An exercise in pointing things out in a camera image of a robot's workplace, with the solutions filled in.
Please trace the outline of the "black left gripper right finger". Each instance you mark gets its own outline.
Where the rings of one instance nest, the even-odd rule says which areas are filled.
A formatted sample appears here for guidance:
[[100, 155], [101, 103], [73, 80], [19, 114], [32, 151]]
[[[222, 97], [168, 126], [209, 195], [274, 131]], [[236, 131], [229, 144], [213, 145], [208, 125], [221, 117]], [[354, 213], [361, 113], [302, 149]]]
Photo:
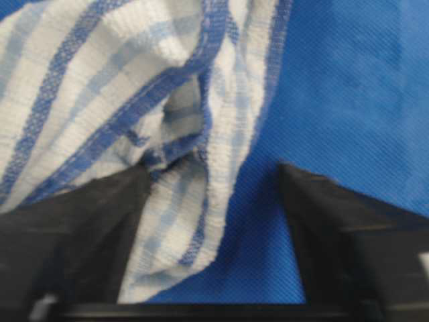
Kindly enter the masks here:
[[292, 164], [278, 179], [306, 297], [290, 320], [428, 320], [425, 216]]

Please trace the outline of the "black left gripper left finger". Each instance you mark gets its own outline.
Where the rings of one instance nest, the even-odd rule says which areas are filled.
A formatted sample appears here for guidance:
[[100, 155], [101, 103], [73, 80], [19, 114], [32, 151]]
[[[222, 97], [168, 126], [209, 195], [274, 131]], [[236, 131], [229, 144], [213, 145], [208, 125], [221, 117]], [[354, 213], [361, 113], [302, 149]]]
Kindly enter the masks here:
[[150, 192], [140, 164], [1, 216], [1, 320], [115, 303]]

